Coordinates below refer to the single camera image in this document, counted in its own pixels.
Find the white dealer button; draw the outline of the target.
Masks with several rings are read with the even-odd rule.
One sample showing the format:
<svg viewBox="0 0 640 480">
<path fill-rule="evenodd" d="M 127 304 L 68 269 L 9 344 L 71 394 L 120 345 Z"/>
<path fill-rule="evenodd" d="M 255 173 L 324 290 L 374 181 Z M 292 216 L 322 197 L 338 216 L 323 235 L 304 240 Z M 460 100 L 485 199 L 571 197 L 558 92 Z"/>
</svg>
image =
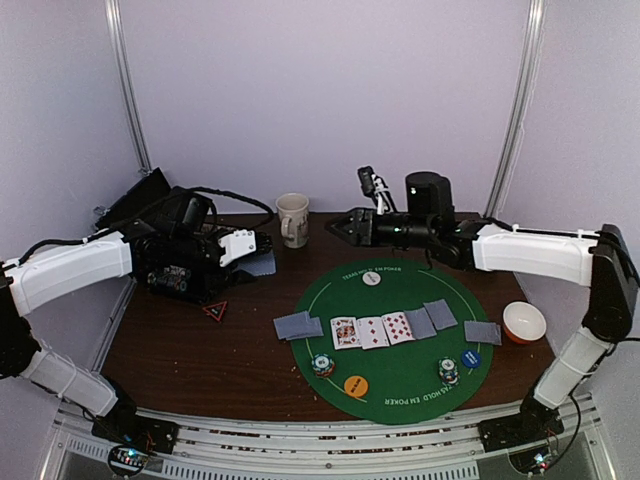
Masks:
<svg viewBox="0 0 640 480">
<path fill-rule="evenodd" d="M 366 271 L 362 274 L 362 281 L 367 286 L 377 286 L 381 283 L 381 275 L 375 271 Z"/>
</svg>

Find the three of diamonds card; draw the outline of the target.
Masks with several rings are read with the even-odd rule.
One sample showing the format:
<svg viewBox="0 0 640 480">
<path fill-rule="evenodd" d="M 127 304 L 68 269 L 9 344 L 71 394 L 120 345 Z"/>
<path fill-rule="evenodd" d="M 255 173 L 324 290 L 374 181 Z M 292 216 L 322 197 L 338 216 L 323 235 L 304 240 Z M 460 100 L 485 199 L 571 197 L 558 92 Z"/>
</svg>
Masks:
<svg viewBox="0 0 640 480">
<path fill-rule="evenodd" d="M 358 318 L 356 330 L 363 350 L 390 346 L 381 317 Z"/>
</svg>

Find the king of diamonds card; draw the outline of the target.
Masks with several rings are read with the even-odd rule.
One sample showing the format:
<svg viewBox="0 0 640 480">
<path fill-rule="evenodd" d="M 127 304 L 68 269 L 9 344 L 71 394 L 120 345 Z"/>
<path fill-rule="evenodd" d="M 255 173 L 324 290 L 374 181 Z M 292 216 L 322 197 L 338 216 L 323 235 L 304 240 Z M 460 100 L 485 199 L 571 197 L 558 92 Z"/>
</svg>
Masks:
<svg viewBox="0 0 640 480">
<path fill-rule="evenodd" d="M 355 317 L 332 318 L 330 320 L 330 331 L 335 350 L 361 347 Z"/>
</svg>

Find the ten of diamonds card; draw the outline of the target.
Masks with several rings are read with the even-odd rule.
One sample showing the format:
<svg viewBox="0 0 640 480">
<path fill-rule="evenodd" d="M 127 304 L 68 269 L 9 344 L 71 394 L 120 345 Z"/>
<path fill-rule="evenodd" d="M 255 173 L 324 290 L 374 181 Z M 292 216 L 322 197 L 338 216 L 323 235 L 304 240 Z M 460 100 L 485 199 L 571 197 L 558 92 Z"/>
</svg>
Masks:
<svg viewBox="0 0 640 480">
<path fill-rule="evenodd" d="M 391 345 L 415 340 L 405 312 L 397 311 L 383 314 L 382 322 Z"/>
</svg>

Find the single blue playing card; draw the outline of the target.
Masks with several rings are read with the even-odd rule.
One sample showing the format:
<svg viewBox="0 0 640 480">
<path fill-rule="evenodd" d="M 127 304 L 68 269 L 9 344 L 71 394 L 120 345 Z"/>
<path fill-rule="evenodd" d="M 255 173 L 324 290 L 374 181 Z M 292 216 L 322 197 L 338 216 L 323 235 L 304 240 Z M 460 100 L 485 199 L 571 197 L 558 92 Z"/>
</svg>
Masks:
<svg viewBox="0 0 640 480">
<path fill-rule="evenodd" d="M 302 327 L 298 333 L 294 333 L 289 336 L 287 340 L 292 341 L 297 339 L 315 338 L 322 337 L 323 335 L 324 332 L 320 318 L 312 317 L 307 325 Z"/>
</svg>

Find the blue small blind button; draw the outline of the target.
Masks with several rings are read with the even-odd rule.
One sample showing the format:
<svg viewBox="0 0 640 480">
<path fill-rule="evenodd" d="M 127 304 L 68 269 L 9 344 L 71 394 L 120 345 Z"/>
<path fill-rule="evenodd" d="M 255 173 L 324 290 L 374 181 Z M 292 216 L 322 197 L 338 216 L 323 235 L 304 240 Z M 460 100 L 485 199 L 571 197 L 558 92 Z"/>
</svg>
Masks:
<svg viewBox="0 0 640 480">
<path fill-rule="evenodd" d="M 477 351 L 468 349 L 462 352 L 461 362 L 466 368 L 476 369 L 481 366 L 482 357 Z"/>
</svg>

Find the poker chip stack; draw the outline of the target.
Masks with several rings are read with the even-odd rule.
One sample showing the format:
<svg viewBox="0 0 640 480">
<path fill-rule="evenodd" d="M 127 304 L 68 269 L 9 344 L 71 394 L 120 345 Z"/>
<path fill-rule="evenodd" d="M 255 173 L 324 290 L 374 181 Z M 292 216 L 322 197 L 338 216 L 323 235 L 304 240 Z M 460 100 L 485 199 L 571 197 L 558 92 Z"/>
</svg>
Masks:
<svg viewBox="0 0 640 480">
<path fill-rule="evenodd" d="M 329 377 L 335 370 L 335 366 L 333 358 L 326 353 L 315 354 L 311 359 L 312 371 L 319 378 Z"/>
<path fill-rule="evenodd" d="M 460 375 L 457 363 L 450 357 L 443 357 L 438 360 L 438 374 L 441 383 L 445 386 L 455 386 L 459 384 Z"/>
</svg>

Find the orange big blind button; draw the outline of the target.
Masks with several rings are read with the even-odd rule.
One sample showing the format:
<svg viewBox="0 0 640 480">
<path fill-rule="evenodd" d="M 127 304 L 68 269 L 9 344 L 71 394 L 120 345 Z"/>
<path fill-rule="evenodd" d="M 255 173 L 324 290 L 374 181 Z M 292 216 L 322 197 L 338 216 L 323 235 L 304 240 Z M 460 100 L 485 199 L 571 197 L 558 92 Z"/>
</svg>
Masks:
<svg viewBox="0 0 640 480">
<path fill-rule="evenodd" d="M 348 377 L 343 384 L 345 393 L 352 398 L 362 398 L 369 390 L 367 379 L 361 375 Z"/>
</svg>

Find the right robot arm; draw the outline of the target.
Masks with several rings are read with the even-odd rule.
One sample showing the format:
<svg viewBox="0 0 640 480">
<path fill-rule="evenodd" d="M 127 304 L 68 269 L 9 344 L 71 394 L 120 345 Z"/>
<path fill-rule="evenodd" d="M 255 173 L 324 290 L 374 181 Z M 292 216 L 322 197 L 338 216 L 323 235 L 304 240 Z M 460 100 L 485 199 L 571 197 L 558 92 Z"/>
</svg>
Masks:
<svg viewBox="0 0 640 480">
<path fill-rule="evenodd" d="M 419 248 L 427 258 L 460 271 L 514 272 L 570 282 L 590 291 L 581 325 L 544 371 L 513 419 L 519 440 L 535 440 L 558 408 L 601 359 L 629 335 L 639 274 L 620 229 L 549 231 L 517 227 L 493 217 L 456 217 L 450 181 L 435 172 L 406 176 L 407 209 L 399 211 L 381 177 L 358 171 L 373 208 L 353 208 L 325 228 L 356 247 Z"/>
</svg>

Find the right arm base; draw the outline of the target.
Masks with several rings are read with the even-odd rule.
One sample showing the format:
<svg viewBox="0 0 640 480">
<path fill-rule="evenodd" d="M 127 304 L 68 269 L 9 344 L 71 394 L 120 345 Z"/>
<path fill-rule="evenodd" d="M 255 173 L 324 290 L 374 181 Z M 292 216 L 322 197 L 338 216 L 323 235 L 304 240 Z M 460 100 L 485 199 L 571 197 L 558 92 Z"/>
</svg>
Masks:
<svg viewBox="0 0 640 480">
<path fill-rule="evenodd" d="M 558 409 L 525 398 L 516 414 L 483 420 L 478 430 L 484 450 L 493 452 L 544 440 L 550 433 L 561 434 L 564 425 Z"/>
</svg>

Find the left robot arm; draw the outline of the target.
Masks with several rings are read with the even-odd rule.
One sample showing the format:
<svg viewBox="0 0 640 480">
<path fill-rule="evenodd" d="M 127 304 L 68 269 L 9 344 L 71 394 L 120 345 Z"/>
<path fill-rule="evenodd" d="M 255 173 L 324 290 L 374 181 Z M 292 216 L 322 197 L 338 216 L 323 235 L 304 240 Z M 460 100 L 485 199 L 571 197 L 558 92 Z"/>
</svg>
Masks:
<svg viewBox="0 0 640 480">
<path fill-rule="evenodd" d="M 123 444 L 137 442 L 144 424 L 122 406 L 115 386 L 78 367 L 38 341 L 26 317 L 40 306 L 84 287 L 131 276 L 152 292 L 202 304 L 226 288 L 251 280 L 237 269 L 272 244 L 257 228 L 214 226 L 216 212 L 204 187 L 175 187 L 146 202 L 124 197 L 123 218 L 105 216 L 99 230 L 75 240 L 42 240 L 1 265 L 1 375 L 23 377 L 54 395 L 105 417 L 106 429 Z"/>
</svg>

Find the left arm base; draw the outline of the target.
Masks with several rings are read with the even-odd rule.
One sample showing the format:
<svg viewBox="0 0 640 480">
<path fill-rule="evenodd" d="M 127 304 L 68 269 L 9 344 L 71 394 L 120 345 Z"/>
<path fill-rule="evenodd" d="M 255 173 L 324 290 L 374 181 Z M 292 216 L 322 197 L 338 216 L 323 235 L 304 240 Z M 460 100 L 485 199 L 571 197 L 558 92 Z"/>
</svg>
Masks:
<svg viewBox="0 0 640 480">
<path fill-rule="evenodd" d="M 131 408 L 114 408 L 92 423 L 94 436 L 151 454 L 171 454 L 179 433 L 177 423 L 141 416 Z"/>
</svg>

